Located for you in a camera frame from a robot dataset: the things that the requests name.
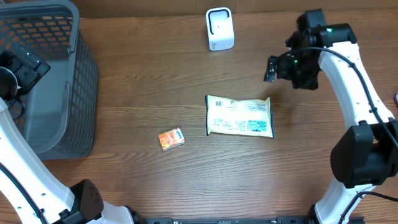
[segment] mesh basket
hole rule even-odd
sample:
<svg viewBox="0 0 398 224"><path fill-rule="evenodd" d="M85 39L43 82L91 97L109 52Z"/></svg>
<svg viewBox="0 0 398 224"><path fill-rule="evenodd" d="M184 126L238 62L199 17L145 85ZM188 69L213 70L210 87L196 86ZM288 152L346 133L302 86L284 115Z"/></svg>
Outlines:
<svg viewBox="0 0 398 224"><path fill-rule="evenodd" d="M0 5L0 51L23 46L51 66L22 99L26 113L16 121L42 160L84 157L93 148L98 66L79 19L66 0ZM16 103L11 115L20 110Z"/></svg>

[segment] orange snack box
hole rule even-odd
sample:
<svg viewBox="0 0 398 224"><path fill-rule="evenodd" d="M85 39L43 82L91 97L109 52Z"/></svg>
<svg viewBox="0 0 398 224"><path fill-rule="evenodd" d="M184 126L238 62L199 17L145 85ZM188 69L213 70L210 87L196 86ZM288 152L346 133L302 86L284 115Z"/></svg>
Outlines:
<svg viewBox="0 0 398 224"><path fill-rule="evenodd" d="M163 151L171 149L173 147L181 146L185 143L184 136L180 128L167 131L166 133L159 135L160 144L162 145Z"/></svg>

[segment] wood grain surface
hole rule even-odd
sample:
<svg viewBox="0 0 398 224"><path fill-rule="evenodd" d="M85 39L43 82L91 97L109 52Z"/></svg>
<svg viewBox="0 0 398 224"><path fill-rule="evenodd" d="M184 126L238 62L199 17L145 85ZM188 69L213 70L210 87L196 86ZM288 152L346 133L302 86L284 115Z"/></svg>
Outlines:
<svg viewBox="0 0 398 224"><path fill-rule="evenodd" d="M4 0L5 2L35 0ZM397 0L71 0L80 17L131 17L205 15L214 7L228 7L232 13L304 11L309 9L390 9Z"/></svg>
<svg viewBox="0 0 398 224"><path fill-rule="evenodd" d="M203 16L82 19L99 65L95 147L91 156L46 161L65 185L91 179L103 198L145 217L266 218L304 215L333 175L330 151L345 132L323 73L316 91L262 81L267 58L285 52L299 12L235 14L231 50L209 52ZM395 114L398 10L325 11L349 23L382 101ZM205 95L272 97L276 138L205 131ZM158 134L180 127L183 146L163 152ZM398 177L376 188L398 197ZM366 196L355 215L398 223L398 203ZM0 196L0 223L19 223Z"/></svg>

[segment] black cable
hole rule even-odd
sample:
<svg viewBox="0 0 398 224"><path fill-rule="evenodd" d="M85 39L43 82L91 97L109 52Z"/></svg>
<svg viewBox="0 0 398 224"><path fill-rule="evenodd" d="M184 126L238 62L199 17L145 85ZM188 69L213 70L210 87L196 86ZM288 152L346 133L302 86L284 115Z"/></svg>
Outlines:
<svg viewBox="0 0 398 224"><path fill-rule="evenodd" d="M14 177L14 175L0 162L0 170L11 180L11 182L17 187L17 189L21 192L21 194L26 199L27 203L32 207L33 211L36 213L36 217L40 219L42 224L47 224L47 221L44 218L43 212L38 206L35 204L30 195L26 192L25 188L21 185L21 183Z"/></svg>
<svg viewBox="0 0 398 224"><path fill-rule="evenodd" d="M348 206L346 207L346 209L344 210L343 214L341 214L340 220L338 222L338 224L342 224L343 221L345 220L345 217L347 215L347 213L351 210L351 208L354 206L355 202L357 201L357 199L362 198L362 195L373 195L373 196L377 196L380 198L384 198L386 200L390 200L393 202L398 202L398 198L394 198L394 197L390 197L387 195L383 195L380 193L376 193L376 192L368 192L368 191L364 191L364 192L358 192L355 197L352 199L352 201L348 204Z"/></svg>
<svg viewBox="0 0 398 224"><path fill-rule="evenodd" d="M359 80L361 81L363 90L365 92L366 98L369 101L369 105L371 107L371 111L373 112L374 116L376 117L377 121L381 124L384 132L388 135L389 139L391 140L393 146L398 149L398 143L395 139L395 137L391 134L391 132L388 130L386 124L384 124L384 121L381 119L381 117L379 116L379 113L377 112L377 108L375 107L371 94L369 92L368 86L366 85L365 79L363 78L361 72L358 70L358 68L356 67L355 63L353 63L352 61L350 61L348 58L346 58L344 55L339 54L338 52L335 52L334 50L330 50L330 49L326 49L326 48L322 48L322 47L305 47L305 48L301 48L301 49L295 49L295 50L290 50L288 52L285 52L283 54L281 54L277 60L275 61L275 64L277 65L277 61L283 57L286 56L288 54L295 54L295 53L299 53L302 51L308 51L308 50L317 50L317 51L325 51L325 52L329 52L333 55L336 55L338 58L344 60L357 74Z"/></svg>
<svg viewBox="0 0 398 224"><path fill-rule="evenodd" d="M15 104L16 101L17 101L17 100L14 100L14 102L11 103L11 105L8 107L8 109L11 109L12 106L14 106L14 104Z"/></svg>
<svg viewBox="0 0 398 224"><path fill-rule="evenodd" d="M18 117L12 119L13 121L16 121L16 120L18 120L19 118L21 118L22 116L24 116L24 115L25 115L25 112L26 112L25 103L24 103L19 97L15 97L15 101L12 103L12 105L13 105L16 101L17 101L17 102L19 103L19 105L21 106L21 112L19 113Z"/></svg>

